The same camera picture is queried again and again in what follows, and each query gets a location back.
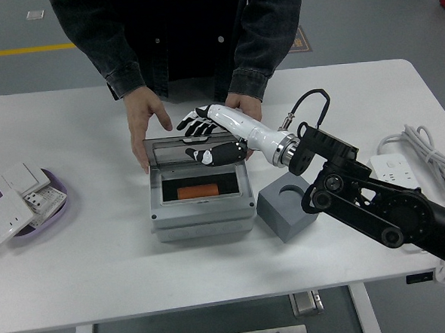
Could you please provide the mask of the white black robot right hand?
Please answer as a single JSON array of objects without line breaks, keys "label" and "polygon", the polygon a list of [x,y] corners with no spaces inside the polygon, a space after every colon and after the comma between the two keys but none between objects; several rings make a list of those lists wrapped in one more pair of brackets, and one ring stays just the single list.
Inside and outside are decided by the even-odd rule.
[{"label": "white black robot right hand", "polygon": [[209,135],[216,127],[229,131],[236,140],[215,148],[187,149],[193,160],[209,167],[229,165],[241,161],[249,151],[261,151],[275,167],[287,167],[299,139],[286,131],[274,131],[243,112],[224,105],[195,108],[178,124],[185,136]]}]

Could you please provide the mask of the person's left hand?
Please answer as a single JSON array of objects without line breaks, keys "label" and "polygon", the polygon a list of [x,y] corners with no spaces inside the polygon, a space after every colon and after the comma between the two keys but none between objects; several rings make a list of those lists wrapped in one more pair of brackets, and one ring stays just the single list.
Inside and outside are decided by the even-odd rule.
[{"label": "person's left hand", "polygon": [[262,120],[262,101],[253,96],[228,93],[226,105],[230,108],[241,110],[245,115],[257,121]]}]

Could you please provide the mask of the person's right hand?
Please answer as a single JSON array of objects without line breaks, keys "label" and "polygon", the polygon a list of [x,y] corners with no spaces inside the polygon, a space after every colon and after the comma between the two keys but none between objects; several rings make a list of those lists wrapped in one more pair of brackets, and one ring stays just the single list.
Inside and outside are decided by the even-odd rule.
[{"label": "person's right hand", "polygon": [[149,172],[149,159],[144,146],[149,120],[156,116],[164,130],[171,131],[173,125],[163,102],[148,87],[142,86],[123,98],[130,131],[131,150],[145,173]]}]

